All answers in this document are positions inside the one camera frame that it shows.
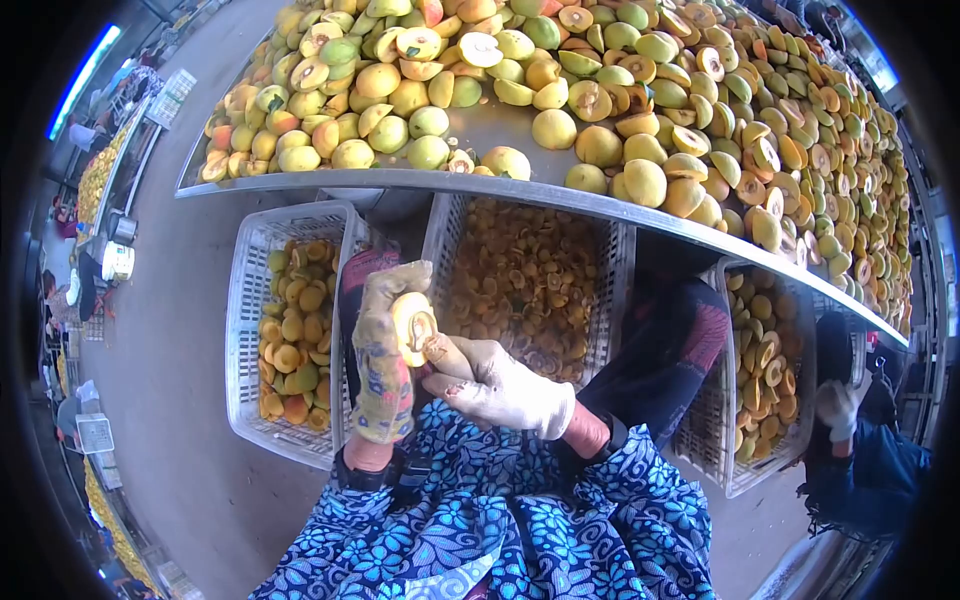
concrete floor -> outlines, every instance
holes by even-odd
[[[133,207],[136,267],[114,295],[116,320],[105,342],[82,349],[134,513],[210,600],[245,597],[271,572],[327,477],[237,437],[224,403],[224,318],[237,228],[247,214],[301,196],[173,199],[211,108],[285,3],[234,0],[162,67],[165,76],[186,68],[197,84],[145,170]],[[735,500],[705,482],[721,596],[748,597],[804,535],[805,510],[794,494],[802,482],[794,468]]]

metal table edge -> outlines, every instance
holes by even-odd
[[[717,229],[680,219],[653,208],[629,204],[615,198],[556,185],[444,171],[325,169],[302,173],[275,173],[255,178],[204,183],[178,190],[174,197],[193,199],[228,192],[266,192],[310,187],[393,187],[496,196],[528,204],[572,210],[593,217],[635,225],[642,229],[671,235],[723,254],[739,256],[754,265],[790,277],[840,303],[896,343],[904,347],[909,344],[906,338],[892,326],[828,281],[753,244]]]

work glove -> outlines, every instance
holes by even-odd
[[[564,434],[577,400],[572,385],[535,374],[493,340],[450,340],[466,356],[475,381],[437,372],[423,379],[427,392],[480,423],[531,429],[542,440]]]
[[[817,418],[830,428],[830,441],[843,442],[856,431],[856,413],[862,395],[850,385],[836,380],[825,381],[817,389],[815,412]]]
[[[390,307],[407,292],[425,292],[432,275],[433,264],[418,260],[371,273],[364,285],[353,329],[361,387],[350,418],[356,433],[375,444],[392,444],[412,429],[413,383]]]

dark jacket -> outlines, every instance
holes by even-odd
[[[930,453],[888,425],[857,420],[853,455],[807,463],[806,507],[824,529],[861,540],[902,532],[930,468]]]

fluorescent light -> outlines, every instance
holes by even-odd
[[[120,28],[116,25],[110,25],[104,33],[104,36],[100,38],[100,42],[94,46],[90,56],[86,59],[84,67],[80,70],[80,73],[77,74],[77,78],[73,81],[72,85],[70,85],[69,91],[63,98],[60,109],[57,111],[57,116],[54,118],[53,123],[50,124],[47,139],[50,141],[57,139],[57,135],[60,133],[60,130],[63,129],[63,123],[66,122],[67,115],[70,114],[70,111],[73,110],[73,107],[77,104],[77,98],[80,97],[81,92],[84,90],[86,82],[89,81],[93,75],[93,71],[96,70],[97,65],[118,37],[120,37]]]

